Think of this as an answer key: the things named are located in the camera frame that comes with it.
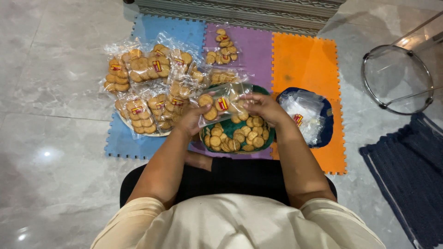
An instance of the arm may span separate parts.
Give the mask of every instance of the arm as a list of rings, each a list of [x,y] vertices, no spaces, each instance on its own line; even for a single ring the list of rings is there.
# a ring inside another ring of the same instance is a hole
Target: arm
[[[270,96],[246,97],[256,104],[245,104],[251,115],[263,117],[276,129],[283,179],[292,207],[300,208],[308,200],[326,198],[337,201],[326,177],[295,122]]]
[[[129,199],[152,197],[159,200],[166,209],[174,202],[182,180],[183,166],[189,141],[199,132],[198,119],[210,108],[191,109],[169,134],[143,170]]]

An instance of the orange foam mat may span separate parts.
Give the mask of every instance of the orange foam mat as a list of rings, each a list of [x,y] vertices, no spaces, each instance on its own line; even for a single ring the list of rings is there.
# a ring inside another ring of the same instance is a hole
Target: orange foam mat
[[[273,33],[273,86],[277,94],[295,86],[326,97],[334,113],[334,133],[330,143],[311,149],[327,174],[346,174],[344,133],[340,105],[340,86],[335,42],[285,33]],[[278,160],[277,144],[271,145],[271,156]]]

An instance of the pile of packets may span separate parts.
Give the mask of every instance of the pile of packets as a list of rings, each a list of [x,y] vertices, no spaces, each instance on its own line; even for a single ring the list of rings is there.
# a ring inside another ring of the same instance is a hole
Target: pile of packets
[[[305,90],[289,92],[280,98],[280,105],[297,123],[306,143],[313,147],[321,142],[324,128],[325,118],[320,116],[323,100],[323,96]]]
[[[200,96],[214,104],[200,117],[200,127],[246,113],[240,96],[252,92],[243,84],[248,74],[238,67],[213,68],[194,44],[161,32],[154,40],[124,39],[104,50],[108,74],[100,92],[115,101],[134,139],[167,135],[189,105],[201,104]]]

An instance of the black pants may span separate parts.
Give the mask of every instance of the black pants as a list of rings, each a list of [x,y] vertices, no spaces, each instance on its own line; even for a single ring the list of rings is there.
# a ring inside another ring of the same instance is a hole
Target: black pants
[[[134,169],[123,180],[120,207],[128,200],[145,166]],[[337,197],[334,184],[329,178],[326,179]],[[226,157],[215,157],[211,172],[185,165],[174,204],[196,196],[228,193],[268,197],[289,206],[280,161],[233,160]]]

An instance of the hand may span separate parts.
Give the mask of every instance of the hand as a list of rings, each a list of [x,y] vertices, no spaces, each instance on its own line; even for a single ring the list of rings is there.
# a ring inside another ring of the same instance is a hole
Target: hand
[[[211,104],[207,104],[203,107],[191,108],[186,114],[182,117],[180,124],[178,127],[183,129],[189,136],[193,136],[197,134],[201,128],[198,126],[198,120],[200,119],[200,115],[205,114],[211,109]]]
[[[250,115],[262,117],[268,123],[268,125],[273,128],[282,121],[291,119],[291,117],[289,117],[279,103],[273,100],[269,95],[247,94],[241,98],[253,100],[255,103],[245,103],[243,107],[249,112]]]

